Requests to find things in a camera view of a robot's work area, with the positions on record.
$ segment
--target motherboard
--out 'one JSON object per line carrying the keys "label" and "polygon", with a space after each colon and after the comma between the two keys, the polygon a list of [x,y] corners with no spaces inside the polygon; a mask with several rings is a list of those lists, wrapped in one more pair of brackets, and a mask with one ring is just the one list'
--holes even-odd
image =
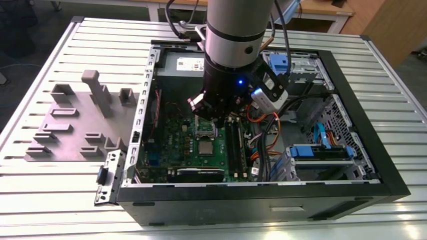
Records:
{"label": "motherboard", "polygon": [[229,117],[223,128],[197,117],[164,120],[160,148],[147,147],[137,168],[141,183],[249,182],[245,124]]}

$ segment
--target black connector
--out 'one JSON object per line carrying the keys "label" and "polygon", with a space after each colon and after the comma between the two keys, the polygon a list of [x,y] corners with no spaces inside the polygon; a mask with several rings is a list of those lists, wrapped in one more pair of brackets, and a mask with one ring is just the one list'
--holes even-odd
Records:
{"label": "black connector", "polygon": [[185,31],[183,35],[184,35],[184,38],[183,38],[184,42],[189,42],[189,43],[201,42],[201,37],[196,31],[192,31],[192,30]]}

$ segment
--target wooden desk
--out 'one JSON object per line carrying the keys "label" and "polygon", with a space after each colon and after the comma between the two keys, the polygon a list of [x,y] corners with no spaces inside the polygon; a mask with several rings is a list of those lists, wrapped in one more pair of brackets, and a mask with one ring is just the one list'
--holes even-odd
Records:
{"label": "wooden desk", "polygon": [[[116,6],[132,6],[148,8],[149,20],[159,22],[159,9],[164,9],[168,0],[45,0],[51,1],[56,11],[60,11],[59,2],[101,4]],[[355,11],[347,3],[343,8],[331,5],[331,0],[303,0],[301,1],[301,16],[303,19],[332,21],[328,28],[329,34],[339,34],[347,22],[348,17],[355,14]],[[196,0],[176,0],[171,5],[171,9],[193,10]],[[199,0],[197,11],[208,9],[208,0]],[[297,8],[293,18],[299,17],[300,8]]]}
{"label": "wooden desk", "polygon": [[[159,22],[159,9],[163,9],[168,0],[133,0],[135,2],[145,2],[149,12],[149,20]],[[332,21],[332,25],[328,29],[328,33],[339,34],[342,28],[347,22],[348,17],[355,14],[355,11],[347,4],[343,8],[331,5],[331,0],[303,0],[301,5],[301,18],[313,20]],[[171,9],[192,10],[196,4],[196,0],[176,0],[171,5]],[[199,0],[197,11],[205,11],[208,6],[208,0]],[[300,8],[297,7],[293,18],[299,17]]]}

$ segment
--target gray block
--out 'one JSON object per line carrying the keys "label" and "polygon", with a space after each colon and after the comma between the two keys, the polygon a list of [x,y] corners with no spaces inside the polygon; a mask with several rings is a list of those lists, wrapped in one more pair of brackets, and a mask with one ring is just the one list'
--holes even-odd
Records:
{"label": "gray block", "polygon": [[136,106],[136,99],[135,99],[132,88],[120,88],[119,98],[120,98],[121,106],[124,107]]}
{"label": "gray block", "polygon": [[95,100],[100,112],[104,116],[104,118],[109,118],[113,116],[113,112],[112,109],[109,107],[109,103],[111,103],[111,99],[107,96],[107,94],[104,93],[104,89],[100,82],[99,82],[99,77],[100,77],[100,73],[96,70],[84,70],[83,75],[81,75],[81,82],[84,82],[92,92],[92,99]]}
{"label": "gray block", "polygon": [[113,142],[109,137],[107,137],[105,144],[104,144],[104,149],[109,152],[113,150],[120,149],[121,151],[127,152],[128,147],[125,146],[121,137],[117,138],[117,141]]}
{"label": "gray block", "polygon": [[103,143],[105,141],[105,137],[100,132],[87,132],[84,135],[84,139],[91,143]]}
{"label": "gray block", "polygon": [[51,150],[43,146],[43,145],[35,145],[28,147],[28,150],[25,152],[31,157],[48,157],[51,155]]}
{"label": "gray block", "polygon": [[37,143],[56,143],[59,141],[57,137],[51,131],[37,132],[32,138],[37,141]]}
{"label": "gray block", "polygon": [[76,108],[55,108],[51,111],[52,117],[77,117],[79,111]]}
{"label": "gray block", "polygon": [[56,84],[51,91],[51,96],[57,104],[71,104],[68,96],[75,95],[69,84]]}
{"label": "gray block", "polygon": [[71,124],[44,124],[41,130],[44,132],[60,132],[60,133],[71,133],[73,131],[73,126]]}
{"label": "gray block", "polygon": [[80,154],[84,157],[100,157],[103,156],[103,151],[97,146],[83,146],[80,149]]}
{"label": "gray block", "polygon": [[[53,117],[51,114],[44,116],[43,124],[39,127],[37,132],[43,132],[43,127],[45,124],[55,125],[71,125],[72,132],[53,132],[55,137],[57,138],[56,142],[37,142],[32,141],[31,146],[37,146],[43,144],[51,151],[51,154],[47,157],[32,157],[28,154],[24,156],[27,161],[37,162],[64,162],[64,161],[91,161],[91,162],[104,162],[108,151],[104,149],[105,138],[109,137],[113,141],[117,138],[121,138],[125,145],[128,145],[131,138],[132,128],[129,127],[133,124],[136,106],[123,107],[119,98],[119,92],[111,93],[111,110],[113,116],[104,118],[99,107],[92,104],[91,92],[75,92],[75,95],[68,99],[72,104],[72,108],[76,108],[79,111],[77,117]],[[133,93],[136,99],[139,98],[139,93]],[[49,113],[53,109],[63,109],[64,106],[60,106],[55,102],[51,104]],[[101,140],[96,142],[88,142],[85,137],[87,133],[101,134]],[[81,155],[80,150],[84,146],[97,146],[103,155],[85,157]]]}

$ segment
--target floor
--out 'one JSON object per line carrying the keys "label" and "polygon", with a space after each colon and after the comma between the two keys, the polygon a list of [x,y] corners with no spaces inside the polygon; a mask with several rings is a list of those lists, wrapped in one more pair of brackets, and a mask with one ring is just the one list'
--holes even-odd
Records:
{"label": "floor", "polygon": [[[0,73],[11,81],[5,87],[0,87],[0,132],[37,76],[40,68],[33,65],[43,66],[45,63],[72,17],[85,16],[92,18],[149,20],[145,8],[95,4],[85,4],[83,7],[81,4],[65,2],[61,3],[61,8],[60,12],[55,12],[48,1],[36,0],[33,10],[37,15],[39,24],[28,29],[36,44],[35,53],[27,57],[11,58],[0,52]],[[181,10],[175,12],[175,15],[181,19],[188,18],[188,14],[188,12]],[[195,23],[201,21],[203,18],[203,12],[197,12]],[[160,20],[164,20],[163,12],[160,12]],[[19,63],[33,65],[3,68]],[[424,94],[427,89],[427,61],[420,61],[415,55],[410,55],[396,71],[420,104],[427,109],[427,94]]]}

